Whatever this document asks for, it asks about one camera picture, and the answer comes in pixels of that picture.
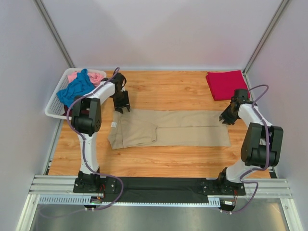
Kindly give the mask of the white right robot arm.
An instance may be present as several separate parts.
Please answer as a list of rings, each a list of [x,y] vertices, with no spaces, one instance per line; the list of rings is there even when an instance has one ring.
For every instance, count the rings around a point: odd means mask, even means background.
[[[264,118],[256,102],[249,99],[246,89],[236,89],[230,105],[219,116],[225,125],[234,125],[238,119],[247,125],[247,132],[240,159],[218,176],[218,180],[224,183],[240,184],[255,171],[277,166],[280,160],[283,129]]]

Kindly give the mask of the beige t shirt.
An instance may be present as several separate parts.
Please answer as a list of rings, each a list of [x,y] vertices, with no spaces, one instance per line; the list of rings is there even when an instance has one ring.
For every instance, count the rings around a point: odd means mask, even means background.
[[[159,111],[131,109],[114,112],[108,141],[113,150],[129,147],[229,147],[228,128],[220,111]]]

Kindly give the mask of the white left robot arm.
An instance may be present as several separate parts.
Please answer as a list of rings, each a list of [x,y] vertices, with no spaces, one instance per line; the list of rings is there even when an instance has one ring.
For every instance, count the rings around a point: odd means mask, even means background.
[[[67,111],[72,112],[70,127],[78,135],[80,142],[80,174],[101,175],[96,151],[97,133],[102,124],[101,105],[111,98],[115,111],[130,111],[126,82],[125,76],[117,68],[111,78],[102,81],[93,91],[77,96],[68,108]]]

